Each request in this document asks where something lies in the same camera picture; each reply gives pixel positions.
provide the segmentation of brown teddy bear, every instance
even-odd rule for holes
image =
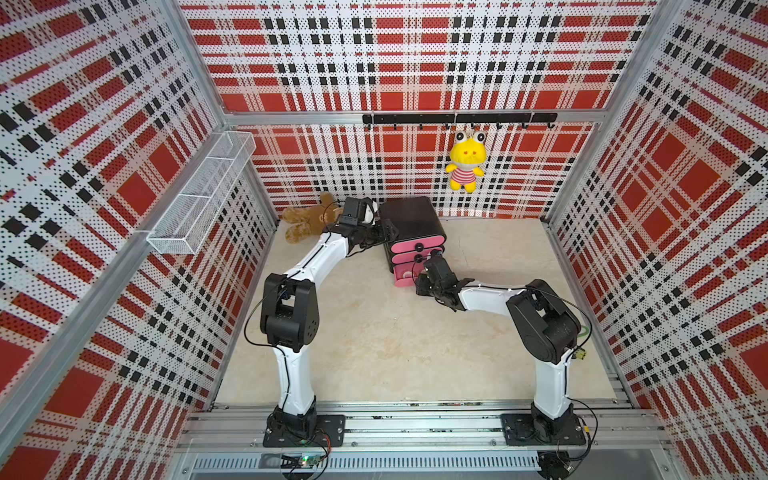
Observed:
[[[335,203],[330,192],[322,192],[320,205],[288,207],[283,210],[283,220],[287,223],[294,223],[286,231],[286,241],[299,243],[311,235],[320,235],[323,228],[335,223],[343,211],[341,207],[332,207]]]

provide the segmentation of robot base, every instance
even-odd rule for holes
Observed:
[[[573,412],[566,412],[558,430],[559,438],[541,438],[529,413],[505,413],[501,415],[502,431],[507,445],[586,445],[581,423]]]
[[[315,404],[305,415],[289,415],[280,407],[266,419],[266,431],[262,445],[267,448],[283,447],[327,447],[326,436],[332,447],[344,443],[344,415],[317,415]]]

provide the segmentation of wire mesh basket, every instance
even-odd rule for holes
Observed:
[[[147,240],[159,253],[200,251],[256,144],[247,132],[227,131],[205,156]]]

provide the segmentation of striped shirt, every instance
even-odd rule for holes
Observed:
[[[467,185],[475,181],[477,177],[475,176],[475,172],[472,170],[470,171],[463,171],[460,168],[457,168],[453,172],[451,172],[451,180],[454,182],[461,184],[461,185]]]

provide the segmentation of plush frog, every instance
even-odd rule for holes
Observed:
[[[480,168],[488,153],[485,151],[485,132],[460,131],[456,134],[451,149],[451,163],[445,171],[451,174],[451,188],[459,190],[464,187],[470,194],[477,188],[477,177],[485,172]]]

